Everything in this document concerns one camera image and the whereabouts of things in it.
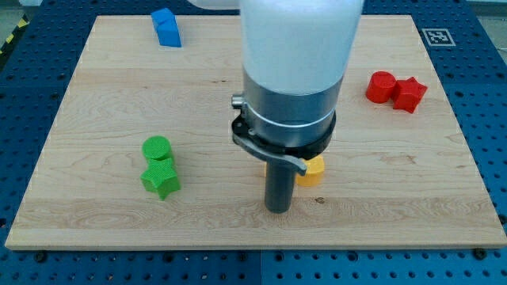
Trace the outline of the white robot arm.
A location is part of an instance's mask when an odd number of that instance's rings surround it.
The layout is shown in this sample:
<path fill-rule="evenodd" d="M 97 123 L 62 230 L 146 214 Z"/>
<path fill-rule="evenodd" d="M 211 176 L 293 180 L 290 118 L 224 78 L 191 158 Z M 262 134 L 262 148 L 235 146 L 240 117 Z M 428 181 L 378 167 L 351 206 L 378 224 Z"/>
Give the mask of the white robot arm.
<path fill-rule="evenodd" d="M 190 0 L 240 11 L 246 122 L 267 142 L 299 147 L 333 128 L 364 0 Z"/>

